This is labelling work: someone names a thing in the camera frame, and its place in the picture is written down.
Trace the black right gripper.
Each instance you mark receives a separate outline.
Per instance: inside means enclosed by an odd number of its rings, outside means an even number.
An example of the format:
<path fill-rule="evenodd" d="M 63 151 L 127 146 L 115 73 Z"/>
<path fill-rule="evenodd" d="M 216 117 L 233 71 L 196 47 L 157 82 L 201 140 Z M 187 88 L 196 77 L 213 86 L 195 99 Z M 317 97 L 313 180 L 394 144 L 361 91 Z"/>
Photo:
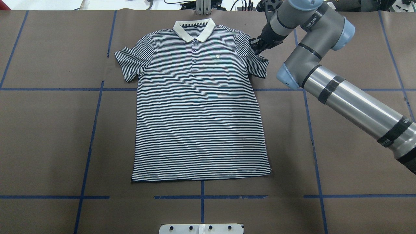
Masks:
<path fill-rule="evenodd" d="M 260 0 L 258 2 L 256 11 L 264 12 L 267 21 L 260 36 L 250 39 L 250 46 L 256 55 L 265 49 L 272 49 L 283 43 L 286 36 L 279 35 L 272 28 L 272 25 L 276 24 L 278 8 L 282 3 L 282 0 Z"/>

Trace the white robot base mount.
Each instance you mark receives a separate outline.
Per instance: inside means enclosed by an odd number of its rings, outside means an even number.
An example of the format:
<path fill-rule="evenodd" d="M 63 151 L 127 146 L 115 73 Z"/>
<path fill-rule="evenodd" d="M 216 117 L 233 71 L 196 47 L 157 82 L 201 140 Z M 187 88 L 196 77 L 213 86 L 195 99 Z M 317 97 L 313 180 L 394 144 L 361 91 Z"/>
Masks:
<path fill-rule="evenodd" d="M 161 225 L 159 234 L 244 234 L 244 225 L 237 223 Z"/>

